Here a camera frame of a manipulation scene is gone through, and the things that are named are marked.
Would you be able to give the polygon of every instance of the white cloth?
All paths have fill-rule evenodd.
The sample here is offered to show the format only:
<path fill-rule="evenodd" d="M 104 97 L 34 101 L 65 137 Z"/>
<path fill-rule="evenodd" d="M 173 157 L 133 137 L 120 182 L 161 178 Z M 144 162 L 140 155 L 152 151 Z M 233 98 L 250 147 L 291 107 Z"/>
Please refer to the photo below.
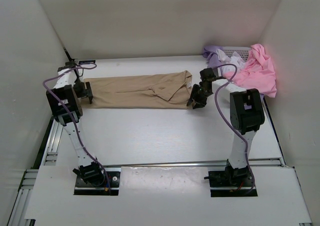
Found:
<path fill-rule="evenodd" d="M 246 62 L 242 59 L 242 57 L 234 51 L 231 57 L 228 57 L 225 52 L 223 52 L 221 49 L 217 49 L 216 53 L 218 54 L 218 59 L 221 62 L 221 64 L 234 64 L 238 68 L 238 73 L 245 68 Z M 234 72 L 235 67 L 232 65 L 226 65 L 223 67 L 220 67 L 221 75 L 223 76 L 227 72 Z"/>

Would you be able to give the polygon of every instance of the lavender cloth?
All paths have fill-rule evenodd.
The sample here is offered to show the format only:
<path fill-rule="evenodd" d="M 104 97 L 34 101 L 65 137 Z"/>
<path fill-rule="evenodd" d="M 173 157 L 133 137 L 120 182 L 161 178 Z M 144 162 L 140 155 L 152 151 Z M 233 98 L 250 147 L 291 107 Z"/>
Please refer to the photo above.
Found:
<path fill-rule="evenodd" d="M 223 47 L 221 46 L 215 46 L 215 45 L 207 45 L 202 50 L 202 56 L 206 58 L 206 60 L 209 61 L 208 68 L 215 68 L 219 65 L 221 65 L 221 62 L 218 59 L 218 54 L 216 53 L 217 49 L 223 50 Z"/>

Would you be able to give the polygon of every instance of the laundry basket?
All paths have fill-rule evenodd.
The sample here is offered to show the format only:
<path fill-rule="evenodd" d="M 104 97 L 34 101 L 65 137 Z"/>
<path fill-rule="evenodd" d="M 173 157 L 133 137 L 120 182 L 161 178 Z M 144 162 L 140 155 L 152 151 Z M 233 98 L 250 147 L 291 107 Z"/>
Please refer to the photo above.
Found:
<path fill-rule="evenodd" d="M 234 51 L 236 51 L 244 61 L 247 61 L 249 56 L 250 47 L 223 47 L 223 51 L 228 57 L 231 57 Z"/>

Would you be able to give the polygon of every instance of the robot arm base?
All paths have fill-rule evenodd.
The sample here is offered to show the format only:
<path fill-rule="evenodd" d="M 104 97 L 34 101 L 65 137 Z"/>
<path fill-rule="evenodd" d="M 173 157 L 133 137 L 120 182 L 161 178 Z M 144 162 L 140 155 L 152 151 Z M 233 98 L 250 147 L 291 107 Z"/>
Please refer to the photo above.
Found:
<path fill-rule="evenodd" d="M 73 172 L 85 183 L 90 183 L 93 186 L 101 186 L 105 182 L 105 176 L 96 162 L 92 162 L 87 166 L 80 165 L 79 169 L 74 168 Z"/>
<path fill-rule="evenodd" d="M 249 193 L 253 185 L 253 178 L 250 172 L 247 174 L 238 171 L 240 175 L 231 180 L 231 174 L 235 176 L 236 172 L 231 172 L 231 166 L 226 166 L 224 171 L 209 171 L 205 180 L 209 180 L 211 197 L 256 197 L 258 196 L 257 189 L 254 187 Z"/>

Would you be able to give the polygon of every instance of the white panel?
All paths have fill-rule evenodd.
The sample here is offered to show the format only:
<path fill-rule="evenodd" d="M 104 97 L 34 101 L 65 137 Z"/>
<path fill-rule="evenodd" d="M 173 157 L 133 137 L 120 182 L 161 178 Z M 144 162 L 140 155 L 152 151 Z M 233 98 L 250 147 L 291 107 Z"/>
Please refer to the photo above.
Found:
<path fill-rule="evenodd" d="M 268 105 L 286 162 L 295 166 L 314 225 L 320 226 L 320 1 L 283 0 L 261 42 L 278 93 Z"/>
<path fill-rule="evenodd" d="M 42 80 L 64 61 L 38 0 L 0 0 L 0 225 L 8 222 L 49 122 Z"/>
<path fill-rule="evenodd" d="M 211 198 L 209 182 L 202 179 L 207 172 L 187 176 L 185 170 L 176 169 L 172 183 L 186 178 L 192 192 L 180 183 L 180 191 L 127 186 L 120 187 L 119 196 L 81 196 L 73 195 L 76 175 L 72 168 L 41 166 L 25 217 L 36 219 L 37 226 L 298 226 L 310 222 L 292 168 L 252 170 L 258 197 Z M 160 175 L 139 175 L 142 182 L 161 184 Z"/>
<path fill-rule="evenodd" d="M 97 68 L 85 70 L 85 78 L 168 74 L 188 70 L 198 84 L 207 67 L 202 56 L 97 60 Z M 220 101 L 229 118 L 229 103 Z M 226 160 L 234 133 L 208 98 L 205 108 L 184 109 L 83 109 L 82 127 L 87 148 L 104 165 L 174 163 Z M 253 139 L 250 158 L 280 158 L 281 153 L 268 119 Z M 63 132 L 56 165 L 75 167 L 78 158 Z"/>
<path fill-rule="evenodd" d="M 199 55 L 250 46 L 280 0 L 40 0 L 72 57 Z"/>

